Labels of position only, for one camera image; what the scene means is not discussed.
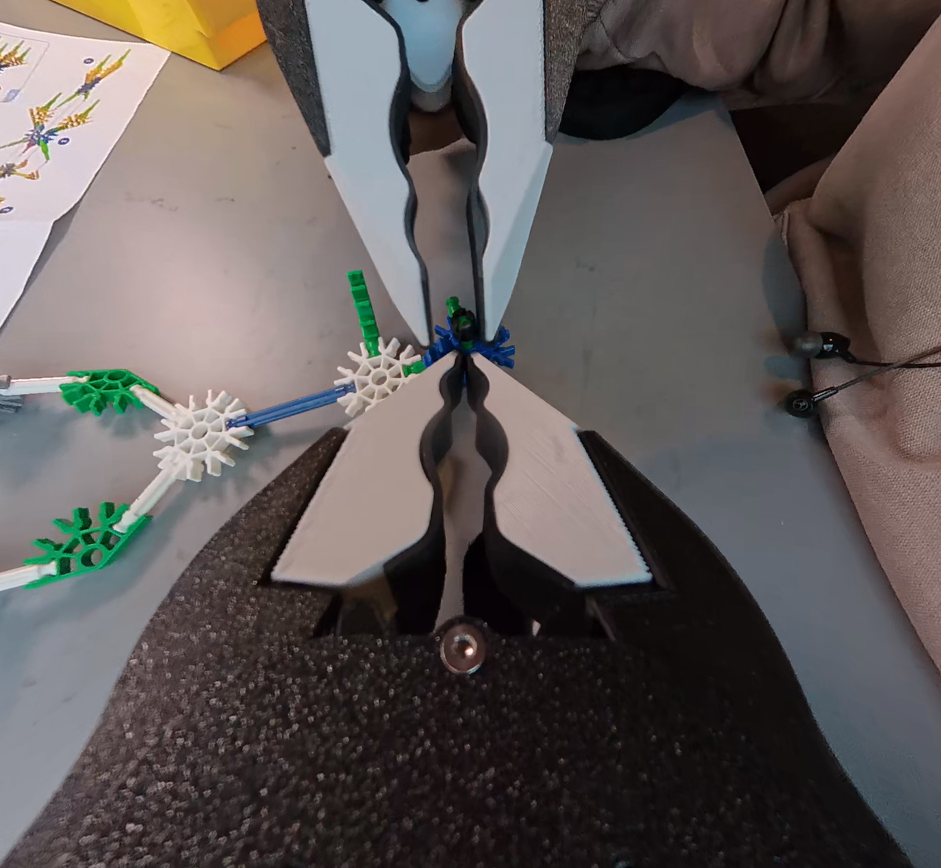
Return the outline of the white building instruction sheet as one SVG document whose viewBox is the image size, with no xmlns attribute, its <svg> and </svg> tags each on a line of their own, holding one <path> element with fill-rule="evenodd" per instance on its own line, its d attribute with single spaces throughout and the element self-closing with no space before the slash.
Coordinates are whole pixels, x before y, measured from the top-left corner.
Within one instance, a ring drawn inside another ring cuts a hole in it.
<svg viewBox="0 0 941 868">
<path fill-rule="evenodd" d="M 1 24 L 1 321 L 169 57 Z"/>
</svg>

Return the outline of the person's right forearm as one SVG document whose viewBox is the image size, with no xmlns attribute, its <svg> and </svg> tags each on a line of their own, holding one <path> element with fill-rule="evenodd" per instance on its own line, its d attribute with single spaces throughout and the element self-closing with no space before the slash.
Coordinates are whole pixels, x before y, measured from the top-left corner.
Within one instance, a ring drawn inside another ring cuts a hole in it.
<svg viewBox="0 0 941 868">
<path fill-rule="evenodd" d="M 662 72 L 733 107 L 871 99 L 940 0 L 589 0 L 578 68 Z"/>
</svg>

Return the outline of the person's beige printed hoodie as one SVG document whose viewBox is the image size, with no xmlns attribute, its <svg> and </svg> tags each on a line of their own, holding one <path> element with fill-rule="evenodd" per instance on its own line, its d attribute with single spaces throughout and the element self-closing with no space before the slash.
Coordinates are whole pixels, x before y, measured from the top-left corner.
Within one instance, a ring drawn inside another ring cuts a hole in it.
<svg viewBox="0 0 941 868">
<path fill-rule="evenodd" d="M 841 149 L 770 191 L 811 329 L 864 358 L 939 346 L 940 26 Z M 868 540 L 940 666 L 939 370 L 898 370 L 824 404 L 822 427 Z"/>
</svg>

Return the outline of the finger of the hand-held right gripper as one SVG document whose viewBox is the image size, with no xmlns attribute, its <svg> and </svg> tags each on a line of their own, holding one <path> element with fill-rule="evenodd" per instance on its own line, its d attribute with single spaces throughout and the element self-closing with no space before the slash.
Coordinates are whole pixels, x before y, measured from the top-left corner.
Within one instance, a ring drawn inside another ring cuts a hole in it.
<svg viewBox="0 0 941 868">
<path fill-rule="evenodd" d="M 305 0 L 329 150 L 327 170 L 394 306 L 430 344 L 416 193 L 401 137 L 410 77 L 399 27 L 367 0 Z"/>
<path fill-rule="evenodd" d="M 552 153 L 544 20 L 544 0 L 480 0 L 461 23 L 461 111 L 477 152 L 467 220 L 486 340 L 511 298 Z"/>
</svg>

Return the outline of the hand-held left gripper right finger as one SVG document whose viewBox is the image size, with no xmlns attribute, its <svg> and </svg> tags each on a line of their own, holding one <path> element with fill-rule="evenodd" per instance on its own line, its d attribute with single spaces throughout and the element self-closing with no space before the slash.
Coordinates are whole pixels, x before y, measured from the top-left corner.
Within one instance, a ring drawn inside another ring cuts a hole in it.
<svg viewBox="0 0 941 868">
<path fill-rule="evenodd" d="M 490 469 L 489 575 L 540 634 L 582 634 L 597 594 L 652 592 L 641 545 L 575 422 L 489 361 L 465 366 L 476 447 Z"/>
</svg>

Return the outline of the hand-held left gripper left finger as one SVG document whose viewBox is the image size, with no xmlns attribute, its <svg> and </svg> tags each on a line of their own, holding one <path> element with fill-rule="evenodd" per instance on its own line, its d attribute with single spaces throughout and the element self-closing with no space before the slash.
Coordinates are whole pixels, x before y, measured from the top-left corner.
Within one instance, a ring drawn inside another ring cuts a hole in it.
<svg viewBox="0 0 941 868">
<path fill-rule="evenodd" d="M 446 570 L 438 465 L 455 406 L 456 359 L 442 358 L 354 421 L 271 579 L 334 592 L 383 579 L 398 631 L 431 632 Z"/>
</svg>

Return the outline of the colourful rod connector toy model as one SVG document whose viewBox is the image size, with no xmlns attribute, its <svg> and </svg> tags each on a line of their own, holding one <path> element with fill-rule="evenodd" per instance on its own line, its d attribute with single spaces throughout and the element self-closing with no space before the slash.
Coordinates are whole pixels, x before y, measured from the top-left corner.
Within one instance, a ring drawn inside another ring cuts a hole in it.
<svg viewBox="0 0 941 868">
<path fill-rule="evenodd" d="M 56 519 L 56 539 L 33 542 L 39 553 L 25 558 L 22 566 L 4 570 L 1 590 L 37 589 L 65 578 L 107 568 L 150 521 L 150 512 L 177 482 L 200 482 L 205 475 L 218 477 L 224 466 L 234 466 L 230 450 L 246 451 L 247 439 L 262 426 L 339 404 L 348 416 L 368 412 L 395 394 L 406 383 L 451 355 L 478 355 L 498 367 L 513 368 L 516 348 L 510 332 L 500 326 L 486 340 L 474 314 L 456 297 L 446 300 L 446 325 L 435 326 L 431 345 L 419 355 L 397 338 L 385 341 L 375 320 L 369 290 L 360 271 L 347 274 L 359 320 L 361 342 L 350 352 L 351 368 L 339 367 L 333 387 L 321 392 L 250 413 L 225 391 L 208 391 L 199 402 L 171 403 L 152 383 L 125 368 L 72 371 L 64 376 L 11 378 L 2 375 L 3 412 L 20 409 L 26 396 L 55 394 L 83 414 L 99 416 L 107 409 L 117 414 L 129 408 L 146 408 L 158 416 L 161 428 L 155 439 L 157 475 L 128 505 L 104 501 L 96 514 L 76 508 L 68 519 Z"/>
</svg>

